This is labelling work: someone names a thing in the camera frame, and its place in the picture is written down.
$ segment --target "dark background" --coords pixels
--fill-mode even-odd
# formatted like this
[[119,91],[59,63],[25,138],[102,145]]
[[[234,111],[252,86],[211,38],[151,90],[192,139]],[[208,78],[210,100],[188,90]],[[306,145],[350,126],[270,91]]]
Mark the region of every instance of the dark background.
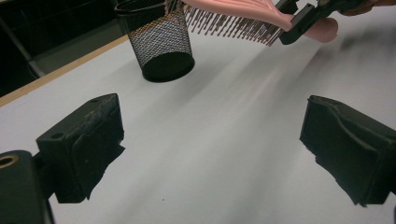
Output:
[[0,26],[0,96],[38,78],[28,61],[114,21],[116,4],[115,0],[8,0],[0,3],[0,18],[8,32],[30,55],[27,59]]

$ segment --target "pink hairbrush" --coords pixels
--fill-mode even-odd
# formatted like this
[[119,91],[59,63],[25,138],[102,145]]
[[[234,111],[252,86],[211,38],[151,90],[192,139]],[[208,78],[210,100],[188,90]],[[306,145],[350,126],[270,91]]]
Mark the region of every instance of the pink hairbrush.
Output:
[[298,0],[165,0],[167,11],[185,9],[188,26],[198,34],[231,36],[271,46],[278,38],[285,45],[301,35],[319,42],[337,36],[337,21],[327,18],[335,10],[357,7],[361,0],[318,0],[318,6],[307,4],[298,14]]

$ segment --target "white tabletop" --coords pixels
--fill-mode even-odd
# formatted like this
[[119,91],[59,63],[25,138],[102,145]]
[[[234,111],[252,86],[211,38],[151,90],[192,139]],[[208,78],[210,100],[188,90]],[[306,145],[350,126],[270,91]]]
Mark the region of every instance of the white tabletop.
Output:
[[116,92],[125,151],[89,201],[59,224],[393,223],[396,198],[355,206],[299,141],[306,99],[350,105],[396,129],[396,11],[342,17],[336,40],[271,48],[191,34],[194,69],[142,78],[128,41],[0,107],[0,152],[37,137],[91,98]]

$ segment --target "hairbrush handle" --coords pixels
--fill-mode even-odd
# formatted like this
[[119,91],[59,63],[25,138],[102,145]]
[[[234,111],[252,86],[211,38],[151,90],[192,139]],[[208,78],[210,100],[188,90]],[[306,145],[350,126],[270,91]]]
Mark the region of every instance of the hairbrush handle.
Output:
[[[307,4],[292,18],[291,29],[284,32],[279,39],[284,45],[294,43],[301,35],[320,42],[329,42],[336,37],[338,26],[336,20],[327,17],[334,11],[346,11],[358,7],[361,2],[362,0],[318,0],[317,7]],[[290,5],[292,1],[285,1],[284,4]],[[283,12],[284,6],[276,6]]]

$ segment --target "hairbrush bristles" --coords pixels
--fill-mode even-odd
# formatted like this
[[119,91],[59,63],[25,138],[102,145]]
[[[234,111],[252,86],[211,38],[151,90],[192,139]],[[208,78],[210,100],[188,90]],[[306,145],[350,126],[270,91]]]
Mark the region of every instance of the hairbrush bristles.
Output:
[[245,39],[271,46],[283,30],[269,22],[222,15],[184,5],[181,0],[165,0],[166,12],[183,9],[187,26],[199,35]]

